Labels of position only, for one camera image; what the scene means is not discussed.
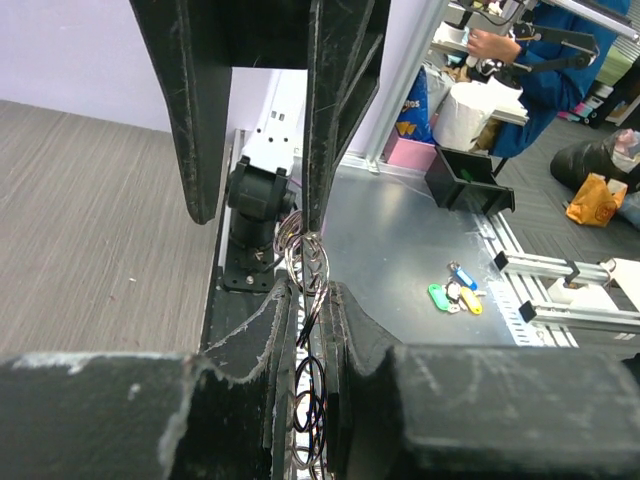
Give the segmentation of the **metal disc with key rings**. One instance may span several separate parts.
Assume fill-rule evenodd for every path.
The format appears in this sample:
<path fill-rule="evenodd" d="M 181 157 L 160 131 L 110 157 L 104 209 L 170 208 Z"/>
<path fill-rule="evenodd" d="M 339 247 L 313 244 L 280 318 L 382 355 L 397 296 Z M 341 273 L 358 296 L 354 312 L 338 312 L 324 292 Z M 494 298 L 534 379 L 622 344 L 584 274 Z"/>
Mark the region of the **metal disc with key rings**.
<path fill-rule="evenodd" d="M 325 362 L 313 335 L 329 291 L 329 261 L 317 233 L 303 230 L 294 210 L 276 228 L 274 252 L 298 290 L 296 320 L 293 463 L 306 479 L 330 479 L 326 453 Z"/>

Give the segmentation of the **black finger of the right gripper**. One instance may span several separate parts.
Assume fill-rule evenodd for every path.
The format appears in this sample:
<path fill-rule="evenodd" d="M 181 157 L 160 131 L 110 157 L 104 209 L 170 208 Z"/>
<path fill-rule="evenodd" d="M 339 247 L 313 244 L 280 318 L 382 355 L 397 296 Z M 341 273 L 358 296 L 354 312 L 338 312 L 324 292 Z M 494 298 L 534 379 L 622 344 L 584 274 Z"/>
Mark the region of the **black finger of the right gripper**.
<path fill-rule="evenodd" d="M 302 155 L 303 231 L 318 232 L 336 169 L 380 84 L 389 1 L 313 1 Z"/>
<path fill-rule="evenodd" d="M 131 4 L 170 121 L 191 219 L 213 220 L 235 67 L 303 69 L 307 1 L 140 0 Z"/>

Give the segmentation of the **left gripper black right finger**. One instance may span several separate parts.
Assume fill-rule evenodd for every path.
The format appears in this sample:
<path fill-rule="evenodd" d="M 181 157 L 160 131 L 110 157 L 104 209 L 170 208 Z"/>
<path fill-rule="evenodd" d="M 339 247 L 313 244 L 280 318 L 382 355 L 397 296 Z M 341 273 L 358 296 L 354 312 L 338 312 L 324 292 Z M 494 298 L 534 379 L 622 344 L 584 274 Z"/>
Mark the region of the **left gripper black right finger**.
<path fill-rule="evenodd" d="M 319 327 L 338 479 L 639 475 L 639 385 L 607 354 L 405 344 L 336 282 Z"/>

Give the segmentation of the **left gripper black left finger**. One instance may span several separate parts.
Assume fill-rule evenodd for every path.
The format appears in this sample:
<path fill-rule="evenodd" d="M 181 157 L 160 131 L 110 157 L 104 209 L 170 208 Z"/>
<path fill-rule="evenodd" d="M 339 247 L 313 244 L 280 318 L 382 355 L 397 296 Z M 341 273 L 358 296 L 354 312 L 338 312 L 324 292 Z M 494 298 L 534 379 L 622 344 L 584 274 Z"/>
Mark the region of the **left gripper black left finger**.
<path fill-rule="evenodd" d="M 1 360 L 5 479 L 290 479 L 297 299 L 279 282 L 201 353 Z"/>

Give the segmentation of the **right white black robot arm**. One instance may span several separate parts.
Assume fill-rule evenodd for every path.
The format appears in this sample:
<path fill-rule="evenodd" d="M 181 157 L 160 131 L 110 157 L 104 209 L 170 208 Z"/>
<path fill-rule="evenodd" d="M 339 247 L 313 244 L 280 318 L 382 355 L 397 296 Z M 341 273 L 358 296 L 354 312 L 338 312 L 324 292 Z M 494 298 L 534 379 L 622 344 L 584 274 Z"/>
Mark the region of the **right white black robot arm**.
<path fill-rule="evenodd" d="M 295 205 L 322 226 L 336 169 L 379 87 L 386 1 L 135 1 L 167 107 L 187 210 L 231 215 L 224 282 L 265 292 L 276 224 Z M 238 163 L 226 140 L 232 74 L 273 71 Z"/>

